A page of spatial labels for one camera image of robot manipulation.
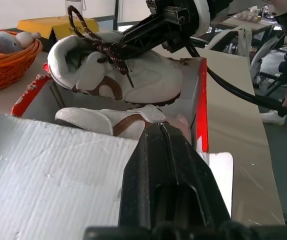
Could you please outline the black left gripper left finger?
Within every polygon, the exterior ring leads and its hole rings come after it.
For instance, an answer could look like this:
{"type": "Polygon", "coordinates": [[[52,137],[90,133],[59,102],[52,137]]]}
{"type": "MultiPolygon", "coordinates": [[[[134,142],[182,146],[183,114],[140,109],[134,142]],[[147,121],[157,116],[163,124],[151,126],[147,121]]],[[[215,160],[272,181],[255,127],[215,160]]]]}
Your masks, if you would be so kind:
{"type": "Polygon", "coordinates": [[[144,130],[122,180],[119,226],[154,228],[174,219],[178,186],[172,137],[179,129],[154,123],[144,130]]]}

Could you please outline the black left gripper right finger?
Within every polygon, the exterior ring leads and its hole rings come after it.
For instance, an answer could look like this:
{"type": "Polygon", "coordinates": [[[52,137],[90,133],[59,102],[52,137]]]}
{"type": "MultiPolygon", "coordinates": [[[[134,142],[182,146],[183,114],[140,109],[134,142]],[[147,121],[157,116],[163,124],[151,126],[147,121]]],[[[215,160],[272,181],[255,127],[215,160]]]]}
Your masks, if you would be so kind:
{"type": "Polygon", "coordinates": [[[183,133],[163,123],[170,182],[163,187],[165,219],[180,227],[219,227],[231,219],[215,177],[183,133]]]}

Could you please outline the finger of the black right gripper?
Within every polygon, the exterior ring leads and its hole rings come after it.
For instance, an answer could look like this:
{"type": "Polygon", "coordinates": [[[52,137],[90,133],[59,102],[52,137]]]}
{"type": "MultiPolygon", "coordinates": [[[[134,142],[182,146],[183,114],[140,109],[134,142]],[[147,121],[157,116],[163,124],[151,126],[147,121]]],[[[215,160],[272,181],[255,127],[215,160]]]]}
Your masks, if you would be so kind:
{"type": "Polygon", "coordinates": [[[165,38],[162,28],[165,24],[165,18],[161,15],[150,15],[138,24],[132,26],[122,33],[122,40],[142,40],[152,38],[154,40],[163,40],[165,38]]]}
{"type": "Polygon", "coordinates": [[[122,44],[126,45],[124,54],[126,56],[139,56],[165,42],[170,32],[171,28],[169,26],[163,26],[162,33],[164,35],[164,39],[162,40],[156,40],[149,37],[145,37],[141,40],[122,40],[122,44]]]}

